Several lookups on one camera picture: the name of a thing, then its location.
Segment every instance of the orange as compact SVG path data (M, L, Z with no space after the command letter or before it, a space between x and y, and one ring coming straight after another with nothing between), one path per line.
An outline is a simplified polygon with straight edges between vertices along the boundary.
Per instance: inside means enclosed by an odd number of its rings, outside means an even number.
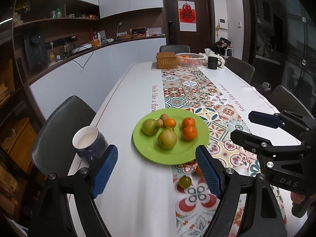
M182 127L187 127L187 126L195 126L195 120L193 118L185 118L182 121Z
M165 125L165 127L174 128L176 126L177 122L173 118L168 118L163 122L163 124Z
M183 134L184 139L186 139L187 141L193 141L198 135L197 132L198 131L196 130L194 126L187 126L183 129L182 134Z
M195 172L198 176L203 176L200 166L197 166L197 168L195 169Z

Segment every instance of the green plate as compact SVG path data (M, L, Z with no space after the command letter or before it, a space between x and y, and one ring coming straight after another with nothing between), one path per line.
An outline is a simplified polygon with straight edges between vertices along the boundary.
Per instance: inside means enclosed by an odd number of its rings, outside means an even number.
M144 120L148 118L158 119L160 115L164 113L177 121L174 131L178 136L178 141L171 150L164 150L158 145L157 138L164 130L164 127L160 128L158 133L154 136L148 136L142 130ZM195 128L198 133L193 141L187 141L182 136L182 121L187 117L194 118L196 122ZM179 165L194 160L196 147L201 144L206 147L209 143L209 139L209 129L198 115L187 110L176 108L161 109L147 114L137 123L133 132L133 140L137 150L149 160L165 165Z

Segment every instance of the white tablecloth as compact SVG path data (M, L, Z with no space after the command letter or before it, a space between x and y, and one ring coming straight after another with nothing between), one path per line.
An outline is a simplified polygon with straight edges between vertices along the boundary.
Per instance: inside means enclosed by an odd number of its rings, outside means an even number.
M276 113L254 87L227 68L199 68L216 86L245 121L254 135L271 140L273 145L297 145L298 141L281 129L256 125L248 120L250 111ZM152 104L153 88L157 97ZM98 210L113 237L176 236L175 200L170 166L153 163L138 153L132 143L137 122L155 109L165 108L162 74L152 62L133 64L118 81L97 112L92 125L118 148L118 162L103 192L95 200ZM75 157L69 174L85 165ZM289 236L303 225L306 216L298 219L291 214L290 193L281 190L287 216ZM73 196L69 206L78 236L85 236Z

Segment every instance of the door handle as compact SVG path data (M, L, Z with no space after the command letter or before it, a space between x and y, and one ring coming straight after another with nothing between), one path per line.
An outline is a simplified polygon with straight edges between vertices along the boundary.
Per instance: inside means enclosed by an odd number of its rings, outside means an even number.
M173 23L172 21L168 22L168 31L169 31L169 44L172 44L172 36L173 36Z

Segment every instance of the hand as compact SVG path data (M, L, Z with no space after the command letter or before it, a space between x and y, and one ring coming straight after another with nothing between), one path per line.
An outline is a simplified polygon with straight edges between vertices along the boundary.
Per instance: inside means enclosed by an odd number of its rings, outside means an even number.
M295 204L300 204L305 199L305 195L301 195L295 192L291 192L291 200Z

